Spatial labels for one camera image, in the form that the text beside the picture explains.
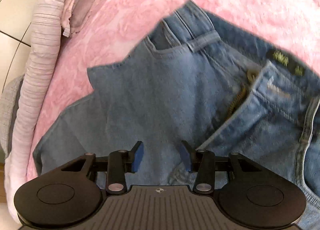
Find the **blue denim jeans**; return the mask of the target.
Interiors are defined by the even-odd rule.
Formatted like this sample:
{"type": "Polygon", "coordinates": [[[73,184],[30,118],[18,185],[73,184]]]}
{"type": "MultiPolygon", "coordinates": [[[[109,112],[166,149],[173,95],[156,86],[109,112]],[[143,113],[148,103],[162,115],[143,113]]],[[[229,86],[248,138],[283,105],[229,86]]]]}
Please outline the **blue denim jeans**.
{"type": "Polygon", "coordinates": [[[87,70],[93,92],[68,106],[33,152],[44,174],[84,153],[144,143],[127,184],[193,184],[182,141],[241,153],[307,198],[319,229],[319,76],[290,53],[187,2],[121,62],[87,70]]]}

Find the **grey small pillow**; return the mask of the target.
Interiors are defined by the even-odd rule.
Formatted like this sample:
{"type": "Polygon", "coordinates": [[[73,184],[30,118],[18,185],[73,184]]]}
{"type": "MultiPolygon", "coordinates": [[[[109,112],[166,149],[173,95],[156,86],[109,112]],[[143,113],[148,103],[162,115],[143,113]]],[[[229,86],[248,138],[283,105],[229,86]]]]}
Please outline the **grey small pillow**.
{"type": "Polygon", "coordinates": [[[24,75],[16,77],[1,94],[1,147],[5,157],[8,157],[12,149],[12,134],[23,80],[24,75]]]}

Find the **pink floral blanket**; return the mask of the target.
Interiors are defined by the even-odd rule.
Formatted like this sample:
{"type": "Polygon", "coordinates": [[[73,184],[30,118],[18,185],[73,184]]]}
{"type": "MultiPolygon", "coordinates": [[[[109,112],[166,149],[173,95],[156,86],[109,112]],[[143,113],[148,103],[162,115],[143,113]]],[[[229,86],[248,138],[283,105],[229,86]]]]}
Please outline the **pink floral blanket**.
{"type": "Polygon", "coordinates": [[[37,125],[29,180],[39,175],[33,152],[41,138],[68,106],[93,92],[87,70],[123,61],[187,2],[290,53],[314,73],[319,70],[319,0],[102,0],[61,52],[37,125]]]}

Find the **striped lilac folded quilt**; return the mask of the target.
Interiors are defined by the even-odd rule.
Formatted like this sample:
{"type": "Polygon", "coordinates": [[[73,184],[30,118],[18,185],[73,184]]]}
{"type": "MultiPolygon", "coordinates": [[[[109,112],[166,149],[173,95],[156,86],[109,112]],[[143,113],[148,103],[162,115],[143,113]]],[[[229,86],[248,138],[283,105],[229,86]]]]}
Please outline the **striped lilac folded quilt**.
{"type": "Polygon", "coordinates": [[[31,22],[31,49],[24,69],[12,134],[12,149],[4,162],[4,189],[9,215],[19,223],[14,195],[27,182],[34,130],[52,80],[61,42],[65,0],[38,0],[31,22]]]}

